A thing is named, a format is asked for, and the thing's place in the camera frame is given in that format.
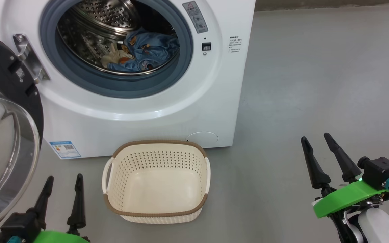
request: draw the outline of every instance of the washing machine door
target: washing machine door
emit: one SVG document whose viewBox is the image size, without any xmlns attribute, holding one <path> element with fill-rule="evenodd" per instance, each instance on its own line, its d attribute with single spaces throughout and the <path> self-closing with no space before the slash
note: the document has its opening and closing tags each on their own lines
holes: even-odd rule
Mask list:
<svg viewBox="0 0 389 243">
<path fill-rule="evenodd" d="M 43 110 L 34 79 L 0 42 L 0 221 L 34 173 L 43 134 Z"/>
</svg>

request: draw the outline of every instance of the door hinge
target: door hinge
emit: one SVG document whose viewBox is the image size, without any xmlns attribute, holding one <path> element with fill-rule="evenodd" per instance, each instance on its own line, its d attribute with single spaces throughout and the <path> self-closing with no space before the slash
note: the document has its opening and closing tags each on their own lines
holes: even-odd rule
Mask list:
<svg viewBox="0 0 389 243">
<path fill-rule="evenodd" d="M 50 80 L 48 73 L 40 62 L 37 54 L 32 49 L 31 43 L 24 34 L 13 35 L 14 44 L 16 45 L 17 57 L 26 66 L 34 78 L 35 84 L 44 80 Z"/>
</svg>

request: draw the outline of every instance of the green bracket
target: green bracket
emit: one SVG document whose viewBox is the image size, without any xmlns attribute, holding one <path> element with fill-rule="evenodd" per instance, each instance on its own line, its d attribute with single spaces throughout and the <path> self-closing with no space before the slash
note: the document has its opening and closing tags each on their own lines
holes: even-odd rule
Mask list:
<svg viewBox="0 0 389 243">
<path fill-rule="evenodd" d="M 388 190 L 386 189 L 377 191 L 364 181 L 356 181 L 330 193 L 316 203 L 315 206 L 313 206 L 313 209 L 316 216 L 321 218 L 387 191 Z"/>
<path fill-rule="evenodd" d="M 34 243 L 89 243 L 82 237 L 58 231 L 41 231 Z"/>
</svg>

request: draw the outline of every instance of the laundry basket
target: laundry basket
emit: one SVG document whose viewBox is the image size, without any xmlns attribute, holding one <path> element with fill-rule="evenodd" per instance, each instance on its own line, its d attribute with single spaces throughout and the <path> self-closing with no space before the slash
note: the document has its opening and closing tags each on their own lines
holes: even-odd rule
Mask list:
<svg viewBox="0 0 389 243">
<path fill-rule="evenodd" d="M 108 208 L 135 223 L 190 222 L 201 213 L 209 188 L 207 155 L 188 141 L 127 143 L 106 163 L 102 177 Z"/>
</svg>

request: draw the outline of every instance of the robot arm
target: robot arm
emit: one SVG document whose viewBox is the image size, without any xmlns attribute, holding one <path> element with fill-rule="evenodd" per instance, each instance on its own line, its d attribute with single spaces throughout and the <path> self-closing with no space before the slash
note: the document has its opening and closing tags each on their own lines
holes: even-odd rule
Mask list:
<svg viewBox="0 0 389 243">
<path fill-rule="evenodd" d="M 88 237 L 80 237 L 77 229 L 86 226 L 83 176 L 77 175 L 73 209 L 67 220 L 67 233 L 46 231 L 46 208 L 52 194 L 54 177 L 48 177 L 37 203 L 24 214 L 13 213 L 1 226 L 0 243 L 88 243 Z"/>
<path fill-rule="evenodd" d="M 313 209 L 318 218 L 329 217 L 342 243 L 389 243 L 389 215 L 378 206 L 389 200 L 389 160 L 363 157 L 358 167 L 364 169 L 362 179 L 355 177 L 361 171 L 330 134 L 324 138 L 340 165 L 342 178 L 350 184 L 336 190 L 329 186 L 326 175 L 313 155 L 306 137 L 301 138 L 307 169 L 314 189 L 321 189 Z M 348 217 L 348 214 L 360 212 Z"/>
</svg>

